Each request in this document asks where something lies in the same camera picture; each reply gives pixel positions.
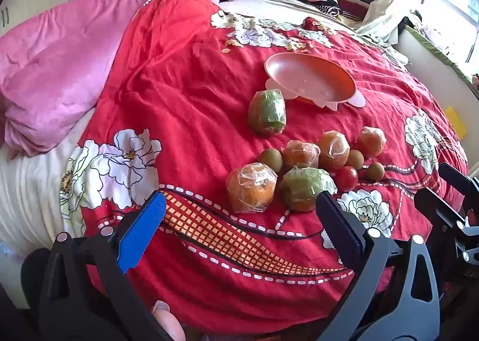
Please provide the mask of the person's left hand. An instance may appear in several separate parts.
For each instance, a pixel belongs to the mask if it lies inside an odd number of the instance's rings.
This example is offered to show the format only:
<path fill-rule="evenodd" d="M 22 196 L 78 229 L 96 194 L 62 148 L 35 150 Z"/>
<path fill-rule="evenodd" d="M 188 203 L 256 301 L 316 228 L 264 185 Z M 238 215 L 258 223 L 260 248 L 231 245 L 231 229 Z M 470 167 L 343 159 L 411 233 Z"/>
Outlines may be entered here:
<path fill-rule="evenodd" d="M 164 301 L 156 301 L 152 315 L 174 341 L 185 341 L 186 335 L 177 318 L 171 313 L 170 306 Z"/>

